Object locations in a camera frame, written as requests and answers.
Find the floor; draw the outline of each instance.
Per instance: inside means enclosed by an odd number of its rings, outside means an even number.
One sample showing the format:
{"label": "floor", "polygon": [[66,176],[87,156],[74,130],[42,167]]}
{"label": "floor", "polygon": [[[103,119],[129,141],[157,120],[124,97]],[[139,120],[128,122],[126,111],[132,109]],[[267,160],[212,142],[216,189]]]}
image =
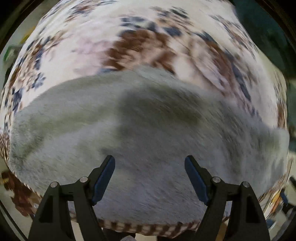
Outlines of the floor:
{"label": "floor", "polygon": [[[7,48],[10,45],[17,45],[23,38],[23,36],[30,31],[32,28],[36,26],[38,23],[39,19],[47,13],[59,0],[45,0],[43,3],[41,3],[22,23],[21,25],[17,28],[15,33],[12,35],[12,37],[9,39],[8,43],[6,44],[4,50],[0,54],[0,86],[3,85],[4,82],[4,76],[7,68],[7,66],[3,62],[3,57],[4,54],[7,50]],[[0,159],[0,172],[6,169],[6,165],[2,159]],[[292,170],[291,170],[291,175],[294,175],[296,177],[296,164],[294,163],[292,165]],[[287,195],[289,198],[289,201],[292,204],[296,204],[296,191],[291,187],[288,186],[287,189]],[[10,195],[13,195],[12,192],[7,192],[2,185],[0,185],[0,198],[3,204],[5,205],[6,209],[9,211],[10,215],[16,222],[16,224],[19,226],[19,228],[22,230],[22,232],[25,234],[25,236],[28,237],[30,226],[32,223],[32,220],[30,217],[23,217],[14,207],[14,204],[12,203],[10,199]],[[286,217],[282,214],[279,213],[277,215],[277,222],[275,226],[272,228],[270,231],[271,237],[273,237],[278,229],[280,228],[281,224],[284,223],[286,220]],[[79,225],[77,223],[72,222],[75,238],[77,241],[83,240]],[[20,238],[20,240],[23,240],[22,237],[16,232],[17,236]],[[136,235],[136,240],[137,241],[153,241],[156,240],[156,237],[147,237],[143,235]]]}

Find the dark green fabric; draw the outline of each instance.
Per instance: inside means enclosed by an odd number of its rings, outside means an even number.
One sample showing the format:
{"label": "dark green fabric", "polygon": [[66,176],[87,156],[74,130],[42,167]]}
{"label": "dark green fabric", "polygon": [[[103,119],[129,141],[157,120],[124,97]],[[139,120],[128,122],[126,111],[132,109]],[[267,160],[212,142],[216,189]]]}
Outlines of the dark green fabric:
{"label": "dark green fabric", "polygon": [[296,77],[296,54],[277,22],[255,0],[232,0],[238,19],[259,49],[287,77]]}
{"label": "dark green fabric", "polygon": [[[287,90],[288,125],[296,127],[296,84],[290,84]],[[289,150],[296,152],[296,140],[290,138]]]}

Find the blue pattern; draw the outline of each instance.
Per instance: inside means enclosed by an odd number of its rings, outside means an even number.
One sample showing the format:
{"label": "blue pattern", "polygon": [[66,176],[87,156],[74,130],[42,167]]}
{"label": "blue pattern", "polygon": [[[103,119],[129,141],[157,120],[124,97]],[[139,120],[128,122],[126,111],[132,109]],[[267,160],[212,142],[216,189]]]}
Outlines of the blue pattern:
{"label": "blue pattern", "polygon": [[32,45],[34,44],[34,42],[35,42],[35,40],[32,41],[32,42],[29,44],[29,46],[27,47],[27,51],[32,47]]}
{"label": "blue pattern", "polygon": [[9,133],[8,122],[7,121],[4,122],[4,133]]}
{"label": "blue pattern", "polygon": [[168,15],[170,14],[170,12],[169,11],[161,11],[160,13],[158,13],[157,15],[159,16],[159,17],[167,17]]}
{"label": "blue pattern", "polygon": [[249,100],[251,101],[251,96],[248,92],[248,89],[246,87],[246,84],[244,82],[244,79],[243,79],[243,76],[242,76],[242,73],[239,71],[239,69],[234,65],[233,62],[231,62],[231,67],[232,67],[232,70],[233,70],[233,73],[234,73],[234,76],[235,76],[235,79],[237,80],[237,82],[239,83],[239,86],[242,90],[242,92],[244,93],[244,96]]}
{"label": "blue pattern", "polygon": [[226,54],[226,56],[230,60],[230,62],[234,61],[233,55],[227,49],[224,51],[224,53]]}
{"label": "blue pattern", "polygon": [[13,97],[12,97],[12,110],[15,112],[17,112],[19,103],[22,99],[22,91],[23,88],[20,88],[17,92],[14,93]]}
{"label": "blue pattern", "polygon": [[23,62],[25,61],[25,58],[24,57],[21,57],[19,62],[18,62],[18,66],[20,66]]}
{"label": "blue pattern", "polygon": [[254,107],[254,106],[252,106],[252,112],[251,112],[251,116],[253,117],[255,114],[256,114],[256,113],[255,113],[255,107]]}
{"label": "blue pattern", "polygon": [[4,102],[4,106],[7,107],[7,104],[8,104],[8,95],[6,95],[6,99],[5,99],[5,102]]}
{"label": "blue pattern", "polygon": [[36,70],[40,69],[40,64],[41,64],[40,62],[41,62],[43,52],[44,52],[44,48],[42,47],[35,55],[36,59],[35,59],[34,69]]}
{"label": "blue pattern", "polygon": [[43,27],[43,28],[41,29],[41,31],[39,32],[39,35],[42,34],[43,31],[44,31],[45,29],[46,29],[46,27]]}
{"label": "blue pattern", "polygon": [[110,68],[102,68],[98,71],[97,74],[105,74],[105,73],[110,73],[116,71],[116,69],[110,69]]}
{"label": "blue pattern", "polygon": [[121,32],[118,34],[118,36],[119,36],[119,37],[122,37],[125,33],[130,33],[130,34],[132,34],[132,33],[134,33],[134,32],[135,32],[135,30],[127,29],[127,30],[123,30],[123,31],[121,31]]}
{"label": "blue pattern", "polygon": [[203,31],[202,34],[201,33],[194,33],[194,34],[201,37],[204,41],[210,41],[210,42],[214,42],[217,44],[217,42],[213,39],[213,37],[205,31]]}
{"label": "blue pattern", "polygon": [[121,21],[123,22],[120,26],[122,27],[132,27],[134,29],[146,29],[153,32],[157,32],[157,24],[153,21],[149,21],[143,17],[138,16],[129,16],[125,18],[121,18]]}
{"label": "blue pattern", "polygon": [[44,46],[44,45],[47,44],[50,40],[51,40],[51,37],[50,37],[50,36],[47,36],[46,40],[43,42],[42,45]]}
{"label": "blue pattern", "polygon": [[45,80],[45,77],[43,76],[42,73],[39,73],[36,77],[36,79],[34,80],[34,83],[32,84],[32,89],[38,89],[40,86],[43,85],[43,82]]}
{"label": "blue pattern", "polygon": [[170,9],[170,11],[174,14],[177,14],[178,16],[182,17],[182,18],[188,18],[188,14],[187,12],[180,8],[180,7],[173,7],[174,9]]}
{"label": "blue pattern", "polygon": [[103,5],[108,5],[108,4],[112,4],[112,3],[115,3],[117,1],[115,0],[105,0],[105,1],[101,1],[97,4],[97,6],[103,6]]}
{"label": "blue pattern", "polygon": [[182,32],[176,27],[163,27],[163,30],[166,31],[170,36],[181,36]]}

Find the fuzzy gray cloth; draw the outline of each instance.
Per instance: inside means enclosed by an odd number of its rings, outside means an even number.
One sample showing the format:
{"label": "fuzzy gray cloth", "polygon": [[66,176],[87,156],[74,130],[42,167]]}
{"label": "fuzzy gray cloth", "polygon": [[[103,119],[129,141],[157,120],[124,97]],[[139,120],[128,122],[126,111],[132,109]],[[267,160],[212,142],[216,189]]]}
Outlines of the fuzzy gray cloth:
{"label": "fuzzy gray cloth", "polygon": [[129,235],[129,236],[124,237],[120,241],[136,241],[136,239]]}
{"label": "fuzzy gray cloth", "polygon": [[124,223],[201,220],[184,170],[193,155],[225,182],[249,181],[257,196],[286,169],[289,136],[223,99],[169,73],[136,71],[85,77],[55,86],[18,112],[8,165],[34,191],[72,183],[100,166],[116,168],[94,210]]}

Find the yellow object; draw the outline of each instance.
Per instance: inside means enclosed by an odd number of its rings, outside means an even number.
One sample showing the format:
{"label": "yellow object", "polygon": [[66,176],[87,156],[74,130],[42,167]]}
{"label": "yellow object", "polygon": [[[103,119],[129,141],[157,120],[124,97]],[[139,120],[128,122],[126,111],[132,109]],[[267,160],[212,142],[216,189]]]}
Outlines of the yellow object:
{"label": "yellow object", "polygon": [[20,44],[24,44],[26,42],[26,40],[28,39],[28,37],[31,35],[31,33],[34,31],[34,29],[36,28],[36,26],[34,26],[33,28],[31,28],[22,38],[22,40],[20,41]]}
{"label": "yellow object", "polygon": [[281,202],[280,190],[279,190],[278,193],[274,196],[274,198],[272,199],[271,202],[274,203],[274,206],[273,206],[273,208],[272,208],[272,210],[271,210],[271,213],[274,213],[275,210],[276,210],[276,208],[277,208],[277,206],[278,206],[278,205],[280,204],[280,202]]}

